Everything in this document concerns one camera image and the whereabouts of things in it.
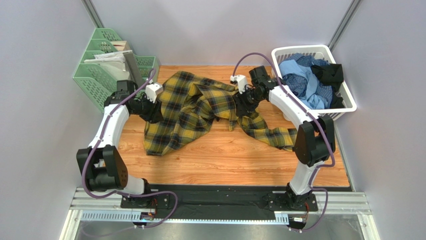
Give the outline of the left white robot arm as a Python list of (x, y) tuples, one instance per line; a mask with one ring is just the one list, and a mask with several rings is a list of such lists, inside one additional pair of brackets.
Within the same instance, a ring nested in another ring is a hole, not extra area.
[(149, 193), (145, 179), (129, 174), (118, 145), (130, 115), (150, 124), (163, 121), (158, 97), (162, 91), (163, 86), (151, 80), (140, 87), (131, 80), (116, 83), (116, 91), (104, 101), (104, 115), (94, 139), (76, 154), (82, 186), (89, 196), (101, 199), (115, 193), (127, 197)]

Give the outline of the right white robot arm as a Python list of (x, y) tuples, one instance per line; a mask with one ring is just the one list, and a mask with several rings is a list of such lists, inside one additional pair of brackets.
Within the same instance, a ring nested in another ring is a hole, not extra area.
[(293, 151), (298, 164), (283, 195), (284, 207), (305, 210), (312, 195), (312, 183), (320, 167), (336, 150), (334, 121), (329, 116), (309, 112), (279, 77), (272, 78), (264, 66), (249, 71), (246, 76), (233, 74), (230, 82), (237, 86), (233, 95), (237, 116), (249, 116), (261, 101), (279, 108), (297, 128)]

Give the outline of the yellow plaid long sleeve shirt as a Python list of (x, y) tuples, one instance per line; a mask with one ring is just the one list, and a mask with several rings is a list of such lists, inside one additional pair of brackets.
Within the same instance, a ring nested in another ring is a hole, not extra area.
[(254, 112), (237, 116), (233, 95), (237, 89), (210, 78), (178, 71), (163, 85), (158, 97), (163, 120), (146, 123), (144, 149), (148, 156), (163, 156), (207, 134), (214, 121), (229, 122), (233, 131), (239, 125), (250, 137), (280, 150), (292, 151), (297, 130), (269, 128), (264, 118)]

